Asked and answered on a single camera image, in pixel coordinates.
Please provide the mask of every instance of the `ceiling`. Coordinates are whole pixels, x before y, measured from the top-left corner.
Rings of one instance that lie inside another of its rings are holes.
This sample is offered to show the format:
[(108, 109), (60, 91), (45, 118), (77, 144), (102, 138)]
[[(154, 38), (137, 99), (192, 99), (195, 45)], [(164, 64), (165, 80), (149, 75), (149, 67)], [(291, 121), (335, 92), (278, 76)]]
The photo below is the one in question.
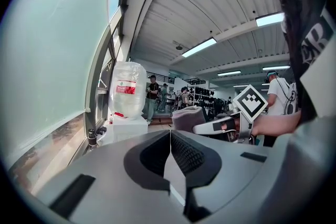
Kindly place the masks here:
[[(279, 11), (279, 0), (153, 0), (131, 55), (220, 86), (239, 82), (242, 76), (246, 80), (247, 74), (260, 74), (260, 78), (255, 75), (251, 79), (261, 81), (264, 66), (288, 64), (288, 48), (279, 24), (238, 33), (188, 58), (181, 59), (181, 54), (256, 17)], [(183, 50), (175, 49), (176, 42)], [(279, 61), (273, 56), (284, 57)], [(232, 63), (240, 63), (234, 70), (240, 70), (241, 75), (216, 80), (222, 69), (230, 71), (228, 64)]]

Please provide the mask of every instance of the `large plastic water jug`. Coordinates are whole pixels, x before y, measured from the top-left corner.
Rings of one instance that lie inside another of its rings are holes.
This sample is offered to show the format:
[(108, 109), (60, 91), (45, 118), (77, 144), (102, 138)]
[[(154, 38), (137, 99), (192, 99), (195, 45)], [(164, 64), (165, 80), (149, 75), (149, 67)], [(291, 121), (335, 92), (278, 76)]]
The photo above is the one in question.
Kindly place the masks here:
[(145, 105), (146, 70), (136, 62), (117, 62), (112, 76), (113, 110), (137, 118)]

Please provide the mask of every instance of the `person in white t-shirt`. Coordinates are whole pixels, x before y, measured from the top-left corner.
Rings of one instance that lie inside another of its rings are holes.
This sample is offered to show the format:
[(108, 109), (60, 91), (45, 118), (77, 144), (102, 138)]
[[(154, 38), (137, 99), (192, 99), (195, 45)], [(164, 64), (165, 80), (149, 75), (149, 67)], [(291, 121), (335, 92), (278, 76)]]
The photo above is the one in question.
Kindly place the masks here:
[(267, 78), (269, 80), (268, 115), (284, 115), (289, 85), (276, 71), (269, 71)]

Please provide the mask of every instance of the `black textured grip pad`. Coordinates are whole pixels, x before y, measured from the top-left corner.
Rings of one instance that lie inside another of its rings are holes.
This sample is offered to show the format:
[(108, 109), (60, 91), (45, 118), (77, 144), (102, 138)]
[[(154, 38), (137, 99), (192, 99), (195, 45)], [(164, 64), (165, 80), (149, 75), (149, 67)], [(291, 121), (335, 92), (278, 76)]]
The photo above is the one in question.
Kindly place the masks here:
[(210, 212), (197, 205), (193, 188), (209, 185), (220, 171), (222, 159), (213, 149), (174, 130), (171, 135), (171, 148), (174, 159), (185, 175), (186, 199), (183, 214), (191, 222), (198, 221), (210, 215)]
[(170, 154), (170, 132), (158, 135), (131, 148), (124, 157), (129, 177), (145, 189), (170, 191), (170, 183), (163, 178), (164, 166)]

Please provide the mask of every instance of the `lit rectangular light panel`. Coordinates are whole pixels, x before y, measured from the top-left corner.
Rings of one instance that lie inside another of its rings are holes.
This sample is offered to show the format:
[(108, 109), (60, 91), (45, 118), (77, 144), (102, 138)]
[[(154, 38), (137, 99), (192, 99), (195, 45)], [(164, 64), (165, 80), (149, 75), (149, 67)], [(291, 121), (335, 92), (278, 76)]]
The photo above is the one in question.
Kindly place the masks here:
[(241, 71), (232, 71), (232, 72), (226, 72), (226, 73), (219, 73), (217, 75), (222, 77), (222, 76), (235, 75), (235, 74), (240, 74), (240, 73)]
[(263, 71), (267, 70), (281, 70), (281, 69), (288, 69), (290, 66), (280, 66), (280, 67), (263, 67)]
[(211, 38), (211, 39), (197, 45), (196, 47), (192, 48), (191, 50), (183, 53), (182, 56), (185, 57), (185, 58), (189, 57), (190, 55), (193, 55), (193, 54), (199, 52), (200, 50), (204, 50), (205, 48), (210, 47), (211, 45), (213, 45), (215, 43), (217, 43), (217, 41), (215, 39)]
[(265, 17), (256, 19), (257, 26), (260, 27), (260, 26), (280, 23), (280, 22), (283, 21), (284, 17), (285, 17), (284, 13), (277, 13), (277, 14), (272, 14), (272, 15), (269, 15), (269, 16), (265, 16)]

